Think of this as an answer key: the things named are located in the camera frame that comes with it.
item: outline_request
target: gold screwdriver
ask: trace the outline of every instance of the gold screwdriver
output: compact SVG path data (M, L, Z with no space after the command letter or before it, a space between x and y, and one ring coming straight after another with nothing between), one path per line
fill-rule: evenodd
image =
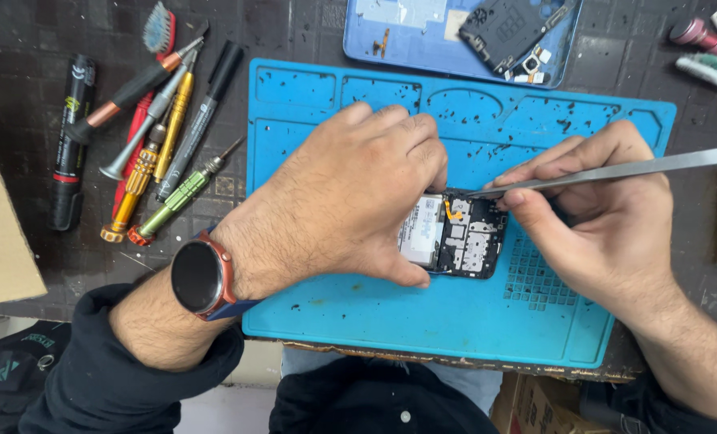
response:
M187 73L182 77L182 81L179 83L179 89L176 91L176 97L173 100L173 108L168 123L168 133L165 135L165 141L163 141L163 145L160 148L160 156L155 165L155 171L152 173L152 177L157 184L162 181L165 177L165 173L168 171L168 167L171 164L171 156L173 155L173 148L176 145L176 138L179 136L182 123L184 123L187 105L190 103L190 96L192 95L192 86L195 83L195 75L192 73L194 67L195 62L192 62L187 69Z
M149 143L141 149L139 160L125 183L125 195L120 201L118 212L112 218L112 223L104 225L100 234L104 241L121 242L126 234L128 223L131 220L139 198L144 194L147 183L158 160L158 149L165 139L166 128L157 123L149 133Z

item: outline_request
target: tiled table surface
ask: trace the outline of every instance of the tiled table surface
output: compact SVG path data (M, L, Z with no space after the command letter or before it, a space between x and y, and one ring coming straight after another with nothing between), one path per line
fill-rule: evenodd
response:
M110 220L115 183L102 176L98 166L110 162L125 143L132 113L126 111L105 127L90 147L80 227L67 234L45 228L67 58L71 53L83 53L98 62L97 101L107 100L135 71L151 62L140 34L154 3L0 0L0 170L49 289L45 297L1 303L2 314L69 320L83 293L106 283L141 281L165 265L181 242L217 222L245 197L246 156L241 149L209 188L159 233L151 247L102 241L98 232ZM177 16L177 46L190 39L188 23L196 27L208 19L211 24L196 67L195 95L204 94L206 77L225 37L246 48L227 101L216 115L202 151L196 153L198 162L245 133L248 62L252 58L383 69L344 56L343 0L164 3ZM680 74L674 60L694 50L666 40L679 19L708 17L716 9L715 0L585 0L560 89L671 101L677 104L678 114L667 153L716 147L717 89ZM194 110L193 104L188 118ZM682 172L670 179L675 196L674 271L691 300L717 320L717 170ZM137 209L134 221L157 207L154 199L146 201ZM556 373L618 379L630 378L642 367L631 337L617 324L602 368ZM531 365L524 368L544 370Z

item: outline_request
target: blue brush bristles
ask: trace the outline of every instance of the blue brush bristles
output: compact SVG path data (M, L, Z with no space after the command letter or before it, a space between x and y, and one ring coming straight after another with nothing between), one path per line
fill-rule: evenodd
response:
M151 53L164 53L171 39L171 16L158 2L144 25L144 45Z

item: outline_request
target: smartwatch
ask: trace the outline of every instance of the smartwatch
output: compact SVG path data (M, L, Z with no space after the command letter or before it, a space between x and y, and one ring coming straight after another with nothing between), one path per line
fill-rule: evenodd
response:
M171 288L179 304L203 321L236 317L261 301L235 298L232 258L206 229L173 256Z

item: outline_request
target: fingernail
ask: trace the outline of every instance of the fingernail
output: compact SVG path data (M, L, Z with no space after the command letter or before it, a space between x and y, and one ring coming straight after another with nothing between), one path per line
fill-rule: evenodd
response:
M503 196L503 202L506 202L506 205L509 208L513 208L517 205L521 205L522 202L524 202L524 195L519 192L508 191L506 195Z

